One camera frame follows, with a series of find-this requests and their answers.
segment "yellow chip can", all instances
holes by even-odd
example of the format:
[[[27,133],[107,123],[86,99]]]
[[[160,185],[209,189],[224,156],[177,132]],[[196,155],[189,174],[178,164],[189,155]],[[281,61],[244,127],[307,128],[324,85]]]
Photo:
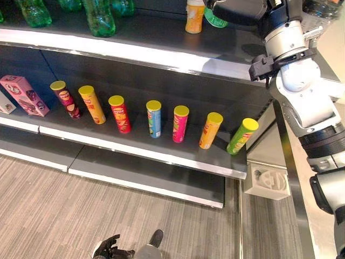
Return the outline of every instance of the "yellow chip can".
[[[93,121],[96,124],[105,123],[106,117],[104,116],[102,107],[99,104],[94,88],[91,85],[84,85],[78,89],[78,92],[84,100]]]
[[[207,120],[199,141],[199,147],[202,149],[209,149],[211,147],[222,122],[223,116],[217,112],[210,112],[209,115],[207,115]]]

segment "gray shelf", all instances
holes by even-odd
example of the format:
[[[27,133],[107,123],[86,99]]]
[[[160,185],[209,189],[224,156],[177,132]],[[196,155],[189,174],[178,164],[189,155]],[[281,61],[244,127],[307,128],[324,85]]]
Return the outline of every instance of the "gray shelf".
[[[68,172],[125,187],[223,208],[225,178],[85,146]]]
[[[0,154],[67,172],[83,145],[0,126]]]
[[[60,104],[55,104],[45,117],[28,116],[21,108],[11,114],[0,114],[0,124],[7,125],[8,119],[39,125],[41,134],[62,138],[105,148],[112,151],[140,156],[172,165],[183,166],[221,176],[245,179],[247,172],[246,150],[243,148],[236,156],[226,152],[230,135],[218,132],[208,150],[199,148],[201,127],[187,127],[185,142],[177,144],[172,141],[173,122],[162,122],[162,135],[153,139],[148,134],[147,117],[130,115],[132,131],[119,133],[111,114],[107,122],[96,125],[87,111],[79,120],[72,120]]]
[[[15,5],[3,8],[0,44],[80,54],[158,67],[191,74],[210,74],[250,81],[251,60],[264,53],[252,31],[219,29],[204,23],[203,32],[185,32],[185,19],[137,14],[117,19],[117,33],[96,38],[90,33],[84,10],[64,13],[57,2],[48,6],[53,23],[30,28]]]

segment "red chip can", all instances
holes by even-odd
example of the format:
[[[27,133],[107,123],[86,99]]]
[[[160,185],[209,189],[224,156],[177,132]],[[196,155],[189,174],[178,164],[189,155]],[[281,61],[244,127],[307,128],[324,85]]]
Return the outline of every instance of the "red chip can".
[[[50,89],[59,98],[70,117],[72,119],[79,119],[81,116],[80,110],[74,103],[73,97],[66,87],[66,83],[64,81],[55,81],[50,85]]]
[[[122,96],[111,96],[108,102],[112,108],[120,133],[129,133],[130,123],[124,98]]]

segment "orange chip can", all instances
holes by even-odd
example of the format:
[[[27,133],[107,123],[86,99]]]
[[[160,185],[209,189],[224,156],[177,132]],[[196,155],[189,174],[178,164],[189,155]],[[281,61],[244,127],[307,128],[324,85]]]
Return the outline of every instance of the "orange chip can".
[[[215,136],[219,130],[220,125],[223,122],[223,116],[217,112],[210,112],[207,115],[207,121],[205,123],[203,133],[199,141],[199,147],[202,149],[209,149],[212,145]]]
[[[122,96],[111,96],[108,102],[112,108],[120,133],[129,133],[131,127],[124,98]]]
[[[103,124],[106,122],[103,110],[97,99],[94,88],[91,85],[84,85],[78,89],[88,111],[91,114],[93,121],[96,124]]]

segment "pink box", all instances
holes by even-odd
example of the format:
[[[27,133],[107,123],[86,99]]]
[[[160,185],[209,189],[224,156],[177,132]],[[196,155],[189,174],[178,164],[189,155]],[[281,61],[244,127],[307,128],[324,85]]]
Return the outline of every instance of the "pink box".
[[[43,117],[48,113],[48,107],[32,89],[25,77],[7,75],[0,80],[0,84],[29,115]]]

